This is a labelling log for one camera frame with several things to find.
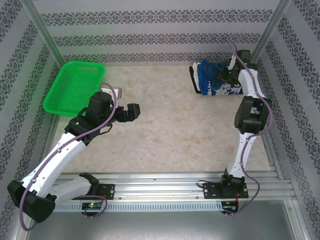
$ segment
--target white wall with black pattern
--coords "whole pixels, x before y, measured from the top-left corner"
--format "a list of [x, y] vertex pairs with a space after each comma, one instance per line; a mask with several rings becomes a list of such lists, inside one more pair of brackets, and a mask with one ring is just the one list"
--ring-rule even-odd
[[108, 66], [223, 60], [228, 40], [253, 50], [279, 0], [37, 0], [66, 61]]
[[272, 141], [311, 239], [320, 239], [320, 0], [294, 0], [259, 61]]
[[7, 191], [35, 168], [53, 116], [42, 103], [59, 68], [18, 0], [0, 1], [0, 240], [14, 212]]

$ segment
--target beige floor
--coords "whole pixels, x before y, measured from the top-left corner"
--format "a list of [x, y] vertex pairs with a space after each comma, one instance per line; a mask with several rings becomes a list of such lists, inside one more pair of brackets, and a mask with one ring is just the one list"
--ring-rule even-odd
[[[96, 137], [64, 172], [223, 171], [232, 160], [242, 95], [196, 94], [188, 66], [107, 67], [104, 81], [122, 88], [120, 106], [140, 104], [141, 115]], [[69, 119], [60, 118], [54, 144]], [[260, 137], [247, 169], [270, 170]]]

